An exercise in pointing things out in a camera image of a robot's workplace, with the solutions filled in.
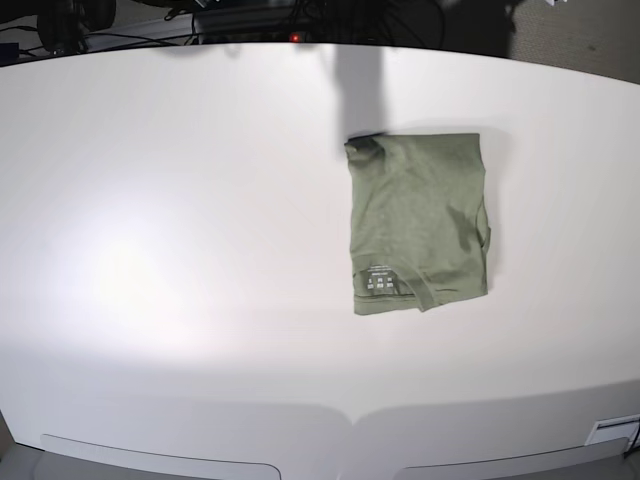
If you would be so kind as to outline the green T-shirt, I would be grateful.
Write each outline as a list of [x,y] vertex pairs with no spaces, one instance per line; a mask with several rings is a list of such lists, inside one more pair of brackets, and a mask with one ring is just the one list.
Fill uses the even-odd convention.
[[487,295],[479,134],[361,136],[345,152],[355,313],[426,312]]

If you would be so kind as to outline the black power strip red light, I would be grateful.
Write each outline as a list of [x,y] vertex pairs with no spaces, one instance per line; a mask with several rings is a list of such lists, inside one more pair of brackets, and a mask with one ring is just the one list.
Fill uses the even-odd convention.
[[199,26],[194,45],[230,43],[294,43],[294,44],[375,44],[374,35],[355,34],[340,31],[335,24],[320,22],[297,25],[244,25],[236,28],[222,26]]

